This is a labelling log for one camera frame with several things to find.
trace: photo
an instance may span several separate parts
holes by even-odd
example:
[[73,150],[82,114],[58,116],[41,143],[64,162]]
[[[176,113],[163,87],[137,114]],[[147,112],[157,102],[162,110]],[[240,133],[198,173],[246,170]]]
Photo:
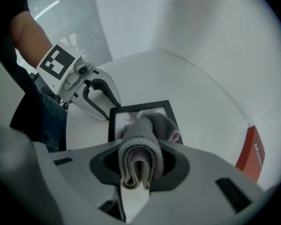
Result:
[[[178,127],[174,112],[168,100],[111,108],[108,141],[112,142],[124,136],[130,124],[142,115],[161,113],[171,119]],[[183,144],[181,135],[177,143]]]
[[151,109],[144,109],[134,112],[120,112],[116,114],[115,119],[115,138],[121,138],[121,130],[129,124],[134,123],[138,118],[142,115],[152,114],[152,113],[162,113],[163,115],[167,115],[164,107],[157,107]]

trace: jeans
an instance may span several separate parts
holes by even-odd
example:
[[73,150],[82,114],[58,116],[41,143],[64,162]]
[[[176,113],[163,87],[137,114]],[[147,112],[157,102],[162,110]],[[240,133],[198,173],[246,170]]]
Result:
[[45,144],[49,152],[66,150],[67,112],[49,96],[41,96],[43,115],[38,141]]

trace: white wall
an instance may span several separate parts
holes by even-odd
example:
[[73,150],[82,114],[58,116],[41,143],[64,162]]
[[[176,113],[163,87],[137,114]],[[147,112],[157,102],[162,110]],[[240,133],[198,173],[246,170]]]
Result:
[[[61,41],[82,53],[82,57],[99,66],[111,61],[111,55],[100,25],[95,0],[28,0],[30,13],[36,17],[52,3],[58,4],[47,10],[37,23],[52,43]],[[37,71],[17,53],[18,64],[28,72]]]
[[266,151],[258,183],[281,180],[281,26],[263,0],[96,0],[113,59],[164,48],[230,96]]

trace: gray towel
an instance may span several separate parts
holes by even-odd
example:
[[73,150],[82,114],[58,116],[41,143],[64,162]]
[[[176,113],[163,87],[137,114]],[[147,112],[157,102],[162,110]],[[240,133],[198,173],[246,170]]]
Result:
[[157,138],[175,142],[180,132],[175,123],[161,113],[147,114],[126,126],[118,151],[120,184],[135,189],[142,181],[144,188],[163,174],[163,155]]

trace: picture frame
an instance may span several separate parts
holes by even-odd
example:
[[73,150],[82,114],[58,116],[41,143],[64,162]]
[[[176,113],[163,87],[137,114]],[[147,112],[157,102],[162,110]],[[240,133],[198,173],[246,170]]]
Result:
[[[144,103],[137,105],[130,105],[124,107],[111,108],[110,119],[109,119],[109,130],[108,130],[108,142],[115,141],[116,134],[119,129],[137,120],[143,114],[152,112],[162,113],[170,118],[178,127],[175,119],[174,112],[171,108],[169,100],[158,101],[153,103]],[[176,141],[177,143],[183,144],[181,135]]]

